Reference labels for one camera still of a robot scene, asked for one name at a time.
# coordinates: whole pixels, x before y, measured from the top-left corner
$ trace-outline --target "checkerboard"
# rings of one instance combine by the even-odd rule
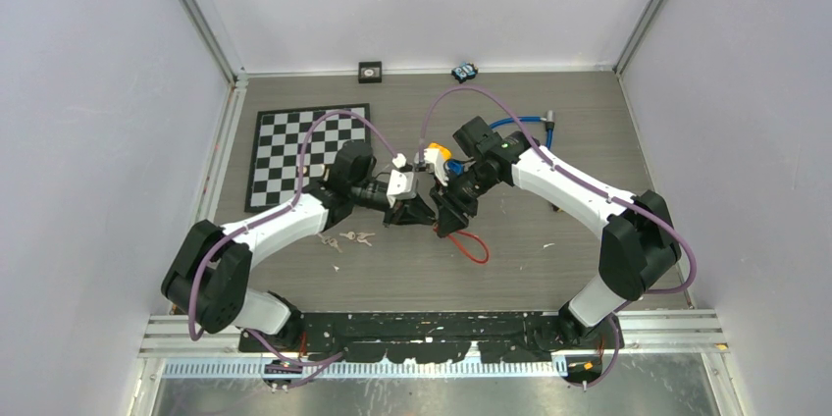
[[[370,119],[369,104],[274,110],[257,114],[251,155],[246,212],[262,212],[292,198],[295,190],[300,144],[312,122],[326,112],[341,109]],[[336,159],[345,141],[369,140],[370,131],[356,119],[339,115],[327,119],[312,133],[307,147],[303,185],[324,174],[324,166]]]

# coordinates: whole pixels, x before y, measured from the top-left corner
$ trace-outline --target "white wall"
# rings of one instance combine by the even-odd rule
[[[612,66],[649,0],[199,0],[250,73]]]
[[[177,0],[0,16],[0,413],[117,415],[228,88]]]
[[[832,0],[667,0],[624,82],[756,412],[832,405]]]

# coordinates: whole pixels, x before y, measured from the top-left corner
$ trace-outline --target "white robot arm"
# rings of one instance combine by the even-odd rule
[[[639,299],[679,259],[678,242],[658,225],[607,201],[627,199],[671,225],[664,199],[655,192],[635,195],[611,187],[572,168],[544,146],[531,146],[520,131],[502,138],[479,117],[453,137],[474,162],[431,191],[440,236],[467,227],[477,214],[477,198],[505,182],[557,205],[600,239],[598,273],[558,313],[559,342],[580,342],[607,315]]]
[[[436,225],[437,234],[444,237],[467,227],[468,220],[477,214],[477,199],[500,182],[558,205],[600,239],[598,273],[559,310],[554,333],[536,336],[541,349],[552,348],[555,342],[559,346],[579,345],[609,313],[628,300],[639,299],[680,257],[679,244],[656,224],[606,201],[588,186],[608,197],[628,199],[670,224],[667,206],[658,194],[648,190],[634,195],[599,182],[544,147],[531,146],[519,131],[502,138],[479,117],[458,130],[454,139],[472,162],[461,174],[442,173],[441,182],[438,178],[431,190],[436,214],[415,194],[414,173],[409,167],[398,167],[395,178],[391,177],[399,179],[397,182],[377,181],[371,177],[375,158],[369,145],[347,143],[325,175],[310,183],[295,207],[275,220],[248,228],[285,206],[221,227],[207,221],[196,224],[165,278],[162,292],[186,308],[195,264],[224,234],[243,229],[244,233],[220,250],[222,260],[216,269],[206,274],[199,290],[196,322],[208,333],[234,325],[292,342],[302,331],[299,311],[275,294],[247,288],[249,271],[263,259],[302,237],[327,230],[346,218],[354,205],[385,212],[386,225]],[[538,150],[559,170],[541,159]]]
[[[249,288],[252,269],[289,244],[336,225],[355,205],[384,212],[385,225],[432,225],[436,220],[433,210],[415,192],[412,169],[408,171],[399,163],[401,166],[390,173],[394,181],[383,182],[372,178],[375,164],[369,144],[348,142],[324,175],[304,188],[291,209],[287,209],[288,202],[235,223],[197,223],[162,282],[162,293],[187,309],[196,270],[206,252],[224,236],[241,232],[214,256],[216,268],[206,269],[197,293],[195,321],[208,333],[237,326],[295,340],[302,331],[300,312],[276,294]],[[260,221],[285,209],[272,220]]]

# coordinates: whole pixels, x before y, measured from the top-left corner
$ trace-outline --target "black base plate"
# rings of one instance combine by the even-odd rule
[[[552,338],[555,317],[539,311],[304,313],[303,320],[310,360],[343,352],[346,362],[373,363],[386,357],[393,363],[413,358],[425,364],[458,362],[473,341],[483,363],[548,361],[552,351],[567,348]],[[582,345],[568,347],[595,350],[603,339],[612,348],[617,338],[623,341],[604,321]],[[239,351],[266,350],[256,339],[240,335]]]

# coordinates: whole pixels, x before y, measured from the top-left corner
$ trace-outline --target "yellow part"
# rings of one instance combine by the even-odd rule
[[[442,146],[440,144],[437,144],[437,143],[431,143],[431,144],[428,145],[428,147],[429,148],[437,148],[440,151],[440,153],[442,153],[442,156],[444,156],[445,161],[450,159],[450,150],[445,148],[444,146]]]

